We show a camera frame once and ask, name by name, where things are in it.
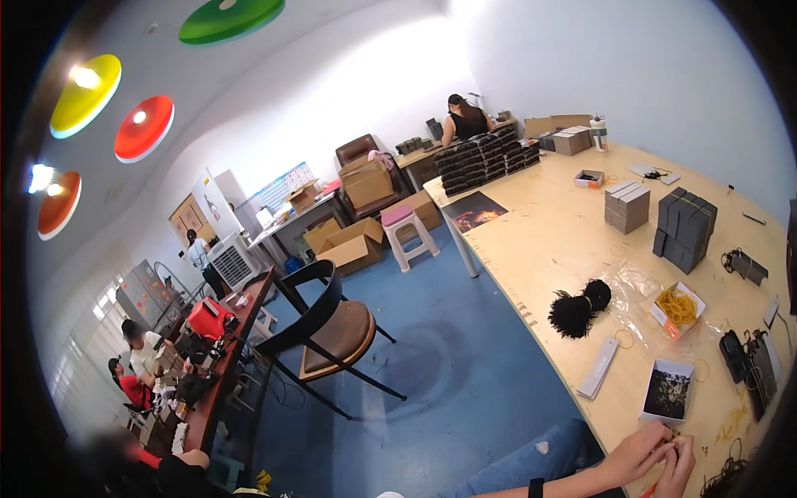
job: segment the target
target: air cooler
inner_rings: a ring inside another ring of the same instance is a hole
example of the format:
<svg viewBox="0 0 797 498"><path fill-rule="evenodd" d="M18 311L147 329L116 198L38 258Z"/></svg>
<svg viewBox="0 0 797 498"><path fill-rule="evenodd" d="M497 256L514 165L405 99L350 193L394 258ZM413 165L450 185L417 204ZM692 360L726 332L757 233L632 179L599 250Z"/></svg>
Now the air cooler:
<svg viewBox="0 0 797 498"><path fill-rule="evenodd" d="M214 245L207 258L233 292L263 271L261 263L246 252L246 243L237 233Z"/></svg>

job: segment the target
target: pink plastic stool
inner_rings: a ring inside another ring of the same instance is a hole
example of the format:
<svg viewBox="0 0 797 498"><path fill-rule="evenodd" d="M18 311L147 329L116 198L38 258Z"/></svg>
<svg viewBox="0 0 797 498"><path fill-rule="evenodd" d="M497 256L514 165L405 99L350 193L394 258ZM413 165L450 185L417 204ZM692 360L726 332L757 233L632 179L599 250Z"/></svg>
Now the pink plastic stool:
<svg viewBox="0 0 797 498"><path fill-rule="evenodd" d="M409 253L404 252L404 248L396 236L396 232L407 225L413 225L421 238L421 245L412 249ZM432 256L437 256L440 253L440 249L434 244L434 239L429 235L429 231L426 230L421 218L418 218L418 215L407 204L402 204L390 213L384 214L382 216L382 227L387 233L387 240L391 243L393 255L402 273L409 272L410 263L408 261L424 251L429 251Z"/></svg>

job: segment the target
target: white shirt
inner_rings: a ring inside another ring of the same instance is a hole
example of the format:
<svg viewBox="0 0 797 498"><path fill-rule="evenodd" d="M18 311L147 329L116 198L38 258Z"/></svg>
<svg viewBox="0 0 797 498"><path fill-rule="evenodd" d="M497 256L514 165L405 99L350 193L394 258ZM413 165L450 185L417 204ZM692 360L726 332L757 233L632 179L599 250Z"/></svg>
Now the white shirt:
<svg viewBox="0 0 797 498"><path fill-rule="evenodd" d="M144 371L151 375L155 374L155 368L158 366L158 363L155 362L155 345L160 339L160 335L153 331L147 331L144 333L144 346L141 349L130 351L130 363L136 377L141 378Z"/></svg>
<svg viewBox="0 0 797 498"><path fill-rule="evenodd" d="M207 260L207 254L205 254L206 245L207 242L205 242L205 239L198 237L194 243L188 247L188 257L191 263L197 265L197 268L200 270L204 270L210 266L210 262Z"/></svg>

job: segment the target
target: plastic bag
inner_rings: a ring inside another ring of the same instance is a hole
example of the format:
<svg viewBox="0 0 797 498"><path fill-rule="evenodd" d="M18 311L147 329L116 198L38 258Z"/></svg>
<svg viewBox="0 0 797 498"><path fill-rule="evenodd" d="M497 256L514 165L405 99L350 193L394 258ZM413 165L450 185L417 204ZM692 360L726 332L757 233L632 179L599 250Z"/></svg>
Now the plastic bag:
<svg viewBox="0 0 797 498"><path fill-rule="evenodd" d="M651 359L662 358L692 363L701 357L706 344L718 343L722 330L702 318L681 336L673 340L650 314L656 298L665 286L627 259L606 267L601 280L611 289L607 311L612 313Z"/></svg>

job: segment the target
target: water bottle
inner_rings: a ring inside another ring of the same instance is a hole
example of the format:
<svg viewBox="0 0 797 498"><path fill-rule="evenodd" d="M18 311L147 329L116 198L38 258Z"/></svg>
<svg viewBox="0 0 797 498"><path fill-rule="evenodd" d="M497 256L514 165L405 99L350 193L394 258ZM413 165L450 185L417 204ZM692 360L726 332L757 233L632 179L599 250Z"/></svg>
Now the water bottle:
<svg viewBox="0 0 797 498"><path fill-rule="evenodd" d="M592 139L595 141L595 149L598 152L606 152L609 150L609 142L606 138L606 117L598 116L590 120L590 127L592 127Z"/></svg>

